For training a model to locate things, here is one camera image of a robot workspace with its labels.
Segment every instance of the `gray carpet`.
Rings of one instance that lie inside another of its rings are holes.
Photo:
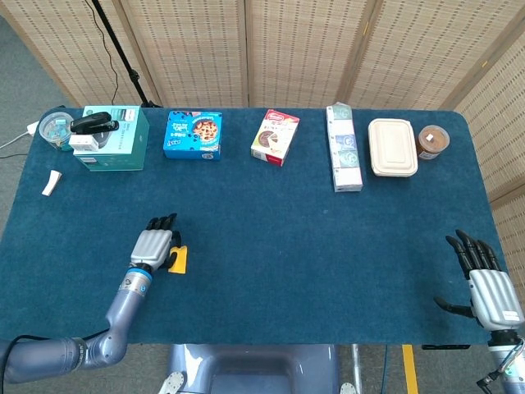
[[[0,145],[24,132],[25,126],[38,120],[47,109],[61,104],[68,105],[63,94],[1,17],[0,83]],[[31,138],[26,136],[23,140],[0,150],[0,156],[27,153],[30,142]],[[24,161],[24,157],[0,159],[0,237],[11,209]],[[28,229],[28,236],[38,235],[32,234]],[[35,332],[32,332],[35,335],[38,335],[37,327],[35,322]],[[115,367],[72,373],[41,382],[11,385],[6,387],[6,394],[154,394],[158,392],[166,375],[168,348],[166,345],[132,345],[125,359]],[[384,349],[384,346],[379,345],[362,346],[365,394],[381,392]],[[389,353],[386,392],[406,393],[400,346],[391,346]],[[348,347],[340,348],[342,381],[352,379],[349,354]],[[493,369],[491,358],[484,346],[462,351],[416,349],[415,357],[419,392],[422,394],[479,394],[475,382]],[[502,392],[498,384],[494,385],[492,391],[495,394]]]

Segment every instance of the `table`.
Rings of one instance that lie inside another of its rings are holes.
[[[80,109],[66,109],[79,117]],[[105,328],[140,231],[177,212],[188,273],[159,272],[131,342],[481,343],[445,235],[462,228],[502,253],[466,121],[442,111],[354,110],[363,191],[334,193],[324,109],[301,119],[283,168],[251,158],[265,109],[222,109],[219,162],[162,153],[169,109],[151,125],[141,172],[89,172],[34,137],[0,244],[0,337],[83,336]],[[450,147],[406,179],[376,177],[368,123],[443,126]],[[63,173],[50,197],[49,171]]]

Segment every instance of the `robotic arm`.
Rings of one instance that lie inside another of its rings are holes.
[[[446,312],[466,318],[475,318],[491,333],[489,351],[498,366],[477,382],[485,393],[488,385],[499,376],[503,378],[506,394],[525,392],[525,341],[516,330],[525,322],[522,308],[509,275],[501,270],[492,248],[483,241],[475,241],[457,230],[457,240],[447,236],[458,255],[459,265],[467,279],[471,306],[451,305],[442,298],[434,301]]]
[[[176,231],[171,231],[175,218],[175,214],[154,218],[140,234],[128,271],[106,313],[107,331],[87,338],[22,343],[0,340],[0,384],[2,380],[31,382],[75,369],[103,368],[121,361],[126,354],[128,331],[144,302],[152,275],[166,261],[171,238],[178,236]]]

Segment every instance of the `clear cup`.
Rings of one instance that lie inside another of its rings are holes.
[[[450,144],[449,133],[443,127],[429,125],[419,132],[416,149],[423,160],[437,158]]]
[[[73,148],[68,144],[72,121],[73,117],[69,113],[51,113],[40,122],[39,133],[53,148],[61,151],[72,150]]]

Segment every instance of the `container lid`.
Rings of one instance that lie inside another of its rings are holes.
[[[374,119],[368,125],[372,170],[378,176],[411,176],[418,170],[412,126],[403,119]]]
[[[48,142],[64,142],[71,135],[70,124],[72,121],[73,117],[69,113],[51,113],[40,122],[39,133]]]
[[[439,153],[445,150],[450,143],[449,133],[436,125],[423,127],[418,139],[421,147],[430,153]]]

